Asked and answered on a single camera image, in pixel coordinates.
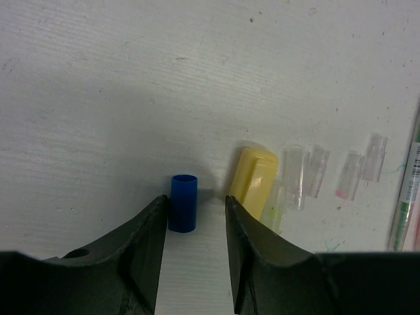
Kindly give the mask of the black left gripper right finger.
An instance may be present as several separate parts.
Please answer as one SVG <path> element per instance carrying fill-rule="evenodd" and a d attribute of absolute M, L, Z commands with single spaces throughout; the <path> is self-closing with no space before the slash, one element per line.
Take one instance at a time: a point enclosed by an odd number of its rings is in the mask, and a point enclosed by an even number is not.
<path fill-rule="evenodd" d="M 225 201 L 236 314 L 418 314 L 418 253 L 310 253 Z"/>

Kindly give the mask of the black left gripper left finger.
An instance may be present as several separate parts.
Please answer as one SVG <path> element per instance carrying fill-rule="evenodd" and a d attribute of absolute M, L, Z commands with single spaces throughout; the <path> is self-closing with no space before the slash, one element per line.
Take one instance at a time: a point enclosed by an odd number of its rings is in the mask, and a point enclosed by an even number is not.
<path fill-rule="evenodd" d="M 63 257 L 1 252 L 2 314 L 154 314 L 167 196 Z"/>

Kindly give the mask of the clear yellowish pen cap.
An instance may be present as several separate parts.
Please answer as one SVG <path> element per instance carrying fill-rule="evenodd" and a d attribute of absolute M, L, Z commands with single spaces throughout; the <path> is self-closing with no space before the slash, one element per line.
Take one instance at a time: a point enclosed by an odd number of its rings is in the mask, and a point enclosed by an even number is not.
<path fill-rule="evenodd" d="M 280 179 L 275 179 L 260 218 L 261 223 L 277 234 L 281 232 L 280 225 L 286 192 L 283 182 Z"/>

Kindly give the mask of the blue marker cap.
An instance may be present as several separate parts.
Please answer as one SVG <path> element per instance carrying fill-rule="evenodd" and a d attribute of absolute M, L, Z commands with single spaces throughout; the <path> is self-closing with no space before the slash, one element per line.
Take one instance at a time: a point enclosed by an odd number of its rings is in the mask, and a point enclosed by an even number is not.
<path fill-rule="evenodd" d="M 175 175 L 171 178 L 168 229 L 189 233 L 196 228 L 198 178 L 193 175 Z"/>

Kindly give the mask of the opaque yellow marker cap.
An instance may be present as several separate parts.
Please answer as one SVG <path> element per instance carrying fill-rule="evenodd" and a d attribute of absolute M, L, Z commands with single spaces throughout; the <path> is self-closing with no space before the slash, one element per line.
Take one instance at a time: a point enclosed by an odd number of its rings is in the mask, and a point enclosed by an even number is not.
<path fill-rule="evenodd" d="M 241 152 L 228 195 L 256 220 L 261 218 L 278 165 L 277 155 L 268 150 L 246 147 Z"/>

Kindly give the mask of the clear green pen cap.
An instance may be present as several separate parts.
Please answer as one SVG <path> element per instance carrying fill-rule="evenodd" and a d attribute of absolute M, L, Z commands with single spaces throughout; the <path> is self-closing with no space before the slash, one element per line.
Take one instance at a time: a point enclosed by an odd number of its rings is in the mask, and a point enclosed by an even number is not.
<path fill-rule="evenodd" d="M 285 206 L 288 209 L 304 209 L 309 157 L 310 152 L 302 146 L 290 146 L 283 151 L 282 178 L 285 186 Z"/>

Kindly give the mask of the clear pink pen cap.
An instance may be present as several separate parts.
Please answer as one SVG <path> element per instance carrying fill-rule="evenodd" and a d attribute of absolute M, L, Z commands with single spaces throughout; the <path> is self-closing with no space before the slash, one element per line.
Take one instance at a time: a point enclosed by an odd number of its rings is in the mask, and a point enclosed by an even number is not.
<path fill-rule="evenodd" d="M 327 169 L 330 151 L 322 146 L 315 145 L 310 154 L 306 181 L 304 186 L 305 196 L 317 198 Z"/>

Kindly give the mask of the green highlighter pen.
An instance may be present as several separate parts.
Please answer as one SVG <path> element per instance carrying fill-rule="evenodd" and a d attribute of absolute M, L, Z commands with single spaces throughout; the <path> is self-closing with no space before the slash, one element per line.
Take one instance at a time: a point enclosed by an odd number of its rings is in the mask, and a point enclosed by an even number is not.
<path fill-rule="evenodd" d="M 406 235 L 414 210 L 419 189 L 419 107 L 414 119 L 411 142 L 409 145 L 404 176 L 394 210 L 387 249 L 401 251 L 404 248 Z"/>

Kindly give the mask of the pink highlighter pen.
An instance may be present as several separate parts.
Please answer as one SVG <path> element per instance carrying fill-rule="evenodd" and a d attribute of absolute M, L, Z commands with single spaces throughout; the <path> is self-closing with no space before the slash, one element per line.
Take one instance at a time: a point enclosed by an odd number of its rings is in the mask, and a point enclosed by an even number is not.
<path fill-rule="evenodd" d="M 417 191 L 414 208 L 411 214 L 411 220 L 406 234 L 403 251 L 417 251 L 417 230 L 419 224 L 419 190 Z"/>

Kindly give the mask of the clear red pen cap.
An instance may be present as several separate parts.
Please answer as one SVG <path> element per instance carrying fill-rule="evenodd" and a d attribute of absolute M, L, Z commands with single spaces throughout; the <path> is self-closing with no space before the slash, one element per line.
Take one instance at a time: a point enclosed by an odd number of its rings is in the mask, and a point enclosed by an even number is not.
<path fill-rule="evenodd" d="M 385 160 L 388 138 L 372 133 L 366 150 L 362 178 L 367 182 L 379 182 Z"/>

